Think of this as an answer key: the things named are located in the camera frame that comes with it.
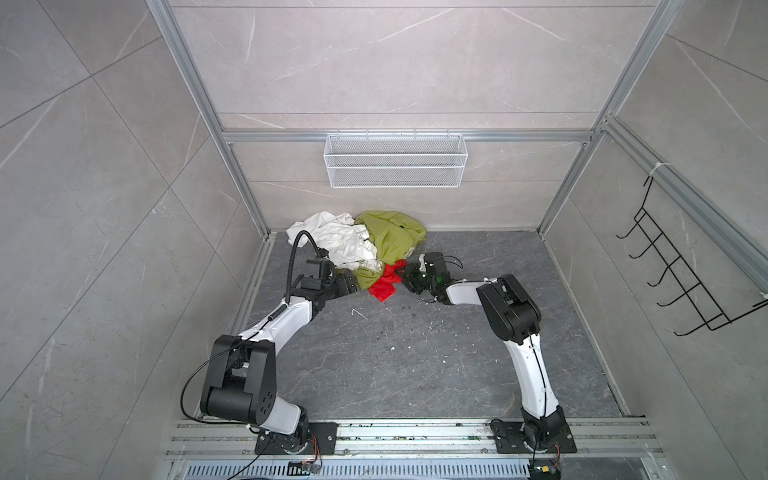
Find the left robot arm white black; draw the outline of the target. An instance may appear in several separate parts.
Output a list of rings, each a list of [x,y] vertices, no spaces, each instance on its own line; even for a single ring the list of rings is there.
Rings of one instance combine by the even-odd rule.
[[[336,269],[325,278],[301,276],[288,298],[238,335],[215,342],[200,395],[205,416],[304,438],[304,410],[277,391],[277,355],[330,300],[356,292],[355,275]]]

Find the green patterned cloth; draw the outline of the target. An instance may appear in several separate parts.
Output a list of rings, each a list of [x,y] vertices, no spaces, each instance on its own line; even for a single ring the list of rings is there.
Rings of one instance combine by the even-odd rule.
[[[387,265],[408,258],[427,235],[427,228],[421,222],[396,211],[364,211],[356,218],[354,225],[366,227],[368,240],[376,248],[373,263],[355,270],[362,289],[373,286],[382,277]]]

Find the red cloth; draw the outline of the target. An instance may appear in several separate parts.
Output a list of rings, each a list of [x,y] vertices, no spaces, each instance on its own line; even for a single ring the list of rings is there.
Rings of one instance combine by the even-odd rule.
[[[368,288],[368,292],[380,302],[386,301],[395,294],[395,285],[402,282],[397,271],[406,265],[404,259],[397,260],[394,264],[385,264],[381,277]]]

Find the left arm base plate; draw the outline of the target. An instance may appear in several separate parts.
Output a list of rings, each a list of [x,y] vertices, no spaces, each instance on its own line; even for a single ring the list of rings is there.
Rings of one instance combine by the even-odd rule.
[[[300,423],[294,434],[260,432],[255,454],[262,455],[331,455],[335,451],[339,424],[334,422]]]

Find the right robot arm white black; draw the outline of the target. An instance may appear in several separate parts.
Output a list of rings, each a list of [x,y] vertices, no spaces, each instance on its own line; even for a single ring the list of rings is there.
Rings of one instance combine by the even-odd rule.
[[[430,252],[416,263],[396,270],[412,293],[429,292],[445,305],[482,308],[488,324],[507,348],[522,395],[521,427],[524,444],[533,452],[557,445],[567,431],[563,408],[552,390],[541,352],[541,312],[532,297],[512,274],[483,280],[454,279],[445,257]]]

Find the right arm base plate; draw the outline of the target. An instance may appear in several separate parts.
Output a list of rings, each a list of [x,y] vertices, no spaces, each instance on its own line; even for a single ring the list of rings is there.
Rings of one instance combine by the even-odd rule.
[[[504,421],[492,419],[489,427],[500,454],[576,453],[573,434],[565,421]]]

